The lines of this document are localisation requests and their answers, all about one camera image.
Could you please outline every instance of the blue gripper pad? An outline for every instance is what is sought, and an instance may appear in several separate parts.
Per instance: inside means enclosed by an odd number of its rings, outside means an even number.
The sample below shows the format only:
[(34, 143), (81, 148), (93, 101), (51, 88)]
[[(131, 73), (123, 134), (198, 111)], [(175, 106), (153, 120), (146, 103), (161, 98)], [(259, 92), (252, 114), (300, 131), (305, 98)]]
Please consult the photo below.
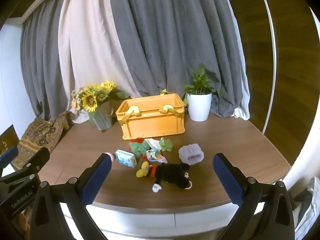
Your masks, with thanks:
[(231, 202), (240, 207), (247, 188), (245, 176), (238, 168), (232, 166), (222, 153), (218, 153), (213, 157), (212, 165)]
[(111, 157), (103, 153), (94, 165), (90, 177), (86, 180), (81, 190), (81, 203), (83, 206), (90, 205), (96, 198), (103, 182), (108, 176), (112, 166)]
[(12, 162), (13, 159), (18, 156), (18, 154), (18, 148), (15, 146), (12, 146), (10, 149), (8, 149), (2, 156), (0, 156), (0, 168), (4, 169), (6, 166), (8, 166), (10, 162)]

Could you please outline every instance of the yellow shoe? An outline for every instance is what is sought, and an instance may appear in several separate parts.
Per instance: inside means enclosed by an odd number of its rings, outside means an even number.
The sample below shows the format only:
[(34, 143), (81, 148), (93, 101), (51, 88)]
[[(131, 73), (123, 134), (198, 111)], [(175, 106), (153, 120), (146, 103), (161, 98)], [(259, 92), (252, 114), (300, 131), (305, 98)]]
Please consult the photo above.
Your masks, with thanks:
[(142, 166), (141, 166), (141, 170), (137, 171), (136, 176), (138, 178), (142, 178), (142, 177), (146, 176), (148, 174), (148, 166), (149, 166), (149, 163), (148, 162), (144, 162), (142, 164)]
[(141, 169), (145, 170), (149, 166), (149, 163), (147, 161), (143, 162), (141, 165)]

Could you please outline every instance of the blue and white box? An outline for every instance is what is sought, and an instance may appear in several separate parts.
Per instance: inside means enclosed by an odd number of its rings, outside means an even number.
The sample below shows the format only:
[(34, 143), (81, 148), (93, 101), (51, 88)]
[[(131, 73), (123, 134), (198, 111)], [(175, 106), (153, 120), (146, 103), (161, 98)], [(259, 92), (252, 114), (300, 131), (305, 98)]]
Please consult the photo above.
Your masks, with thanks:
[(133, 153), (129, 153), (123, 150), (117, 150), (116, 158), (121, 164), (129, 166), (131, 168), (134, 168), (137, 165), (137, 160)]

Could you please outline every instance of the decorative pillow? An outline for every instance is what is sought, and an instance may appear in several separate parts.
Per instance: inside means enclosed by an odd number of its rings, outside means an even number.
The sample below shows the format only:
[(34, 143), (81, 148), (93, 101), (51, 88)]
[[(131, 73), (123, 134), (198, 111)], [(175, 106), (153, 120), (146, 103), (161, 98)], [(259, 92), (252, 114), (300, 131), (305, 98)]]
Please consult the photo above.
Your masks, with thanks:
[(23, 165), (42, 147), (51, 153), (57, 146), (62, 131), (68, 128), (68, 112), (59, 114), (54, 122), (36, 118), (24, 132), (17, 148), (19, 155), (12, 161), (15, 168), (22, 169)]
[(189, 165), (199, 163), (204, 159), (204, 153), (201, 151), (200, 146), (197, 143), (182, 146), (179, 149), (179, 158), (183, 163)]

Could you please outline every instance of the mickey mouse plush toy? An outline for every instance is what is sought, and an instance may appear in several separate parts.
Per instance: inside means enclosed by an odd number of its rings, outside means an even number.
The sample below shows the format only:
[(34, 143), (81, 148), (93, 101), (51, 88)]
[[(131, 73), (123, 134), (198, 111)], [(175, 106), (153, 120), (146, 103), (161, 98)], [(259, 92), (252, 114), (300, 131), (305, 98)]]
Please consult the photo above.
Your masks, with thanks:
[(142, 164), (141, 170), (137, 171), (136, 176), (141, 178), (143, 176), (156, 178), (152, 190), (158, 192), (162, 189), (160, 183), (165, 181), (168, 183), (175, 183), (179, 188), (190, 189), (192, 182), (189, 181), (188, 173), (190, 166), (186, 163), (161, 163), (161, 165), (149, 165), (148, 162)]

